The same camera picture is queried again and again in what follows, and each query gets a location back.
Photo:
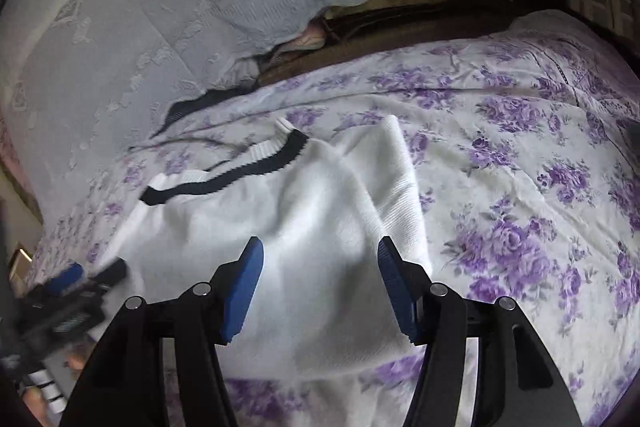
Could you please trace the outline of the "white knit sweater black trim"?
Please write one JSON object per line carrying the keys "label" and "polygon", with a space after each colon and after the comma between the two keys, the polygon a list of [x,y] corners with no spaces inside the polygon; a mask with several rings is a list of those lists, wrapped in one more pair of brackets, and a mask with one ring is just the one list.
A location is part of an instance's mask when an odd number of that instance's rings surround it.
{"label": "white knit sweater black trim", "polygon": [[406,259],[431,263],[395,117],[329,141],[280,119],[270,139],[226,165],[156,176],[101,257],[129,270],[107,314],[133,295],[178,297],[251,237],[262,241],[264,267],[241,332],[221,351],[224,375],[317,379],[411,355],[376,260],[389,237]]}

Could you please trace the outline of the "purple floral bed sheet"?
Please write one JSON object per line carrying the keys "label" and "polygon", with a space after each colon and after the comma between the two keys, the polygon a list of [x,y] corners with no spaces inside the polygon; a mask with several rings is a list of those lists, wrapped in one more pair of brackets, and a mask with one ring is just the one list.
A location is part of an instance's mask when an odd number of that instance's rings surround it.
{"label": "purple floral bed sheet", "polygon": [[500,34],[424,43],[308,72],[174,124],[81,185],[29,282],[92,268],[143,187],[265,140],[277,118],[316,139],[395,116],[419,184],[435,277],[518,300],[587,426],[639,373],[639,81],[559,12]]}

